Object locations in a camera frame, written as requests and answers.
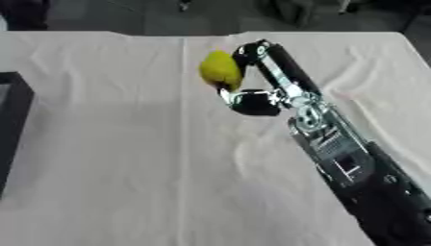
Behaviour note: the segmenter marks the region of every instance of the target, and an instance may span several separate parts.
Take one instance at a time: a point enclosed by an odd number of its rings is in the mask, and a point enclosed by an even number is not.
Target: gray floor
[[[213,36],[245,31],[398,31],[406,16],[362,10],[338,15],[334,5],[320,8],[312,23],[296,28],[263,13],[257,0],[194,0],[178,12],[177,0],[52,0],[51,30],[113,31],[134,36]],[[422,16],[406,37],[431,63],[431,16]]]

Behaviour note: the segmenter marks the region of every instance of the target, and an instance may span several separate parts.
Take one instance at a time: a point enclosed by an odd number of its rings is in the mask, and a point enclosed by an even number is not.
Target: wrinkled fabric
[[[259,38],[431,191],[431,73],[399,34],[3,33],[0,70],[37,97],[2,245],[371,245],[290,137],[290,112],[236,114],[199,78],[210,51]],[[250,68],[243,87],[268,84]]]

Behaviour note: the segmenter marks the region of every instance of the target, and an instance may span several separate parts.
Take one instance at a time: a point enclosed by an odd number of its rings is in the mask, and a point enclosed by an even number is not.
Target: screw
[[[263,55],[265,52],[265,47],[264,46],[259,46],[258,47],[258,55]]]

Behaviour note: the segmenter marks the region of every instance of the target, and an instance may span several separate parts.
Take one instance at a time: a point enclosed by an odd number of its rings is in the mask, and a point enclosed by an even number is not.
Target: black object
[[[0,0],[10,31],[45,31],[50,0]]]
[[[0,73],[0,195],[8,179],[34,92],[18,73]]]

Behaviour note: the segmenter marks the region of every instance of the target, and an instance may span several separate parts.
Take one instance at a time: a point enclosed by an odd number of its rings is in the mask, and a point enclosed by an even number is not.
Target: yellow fruit
[[[202,79],[212,86],[224,84],[230,90],[241,86],[242,74],[232,57],[223,51],[211,52],[201,62],[199,71]]]

